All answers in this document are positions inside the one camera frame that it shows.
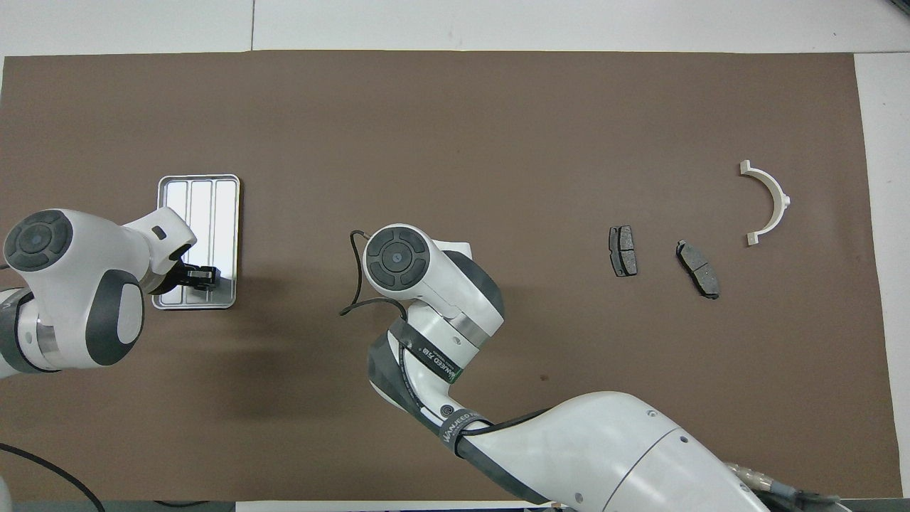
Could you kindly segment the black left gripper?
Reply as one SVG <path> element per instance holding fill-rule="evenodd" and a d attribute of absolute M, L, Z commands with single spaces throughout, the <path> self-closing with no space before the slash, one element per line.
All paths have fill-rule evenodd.
<path fill-rule="evenodd" d="M 172 291 L 178 286 L 211 291 L 218 285 L 218 269 L 211 266 L 187 265 L 182 257 L 189 251 L 191 245 L 183 245 L 173 252 L 169 259 L 175 264 L 166 273 L 162 282 L 162 294 Z"/>

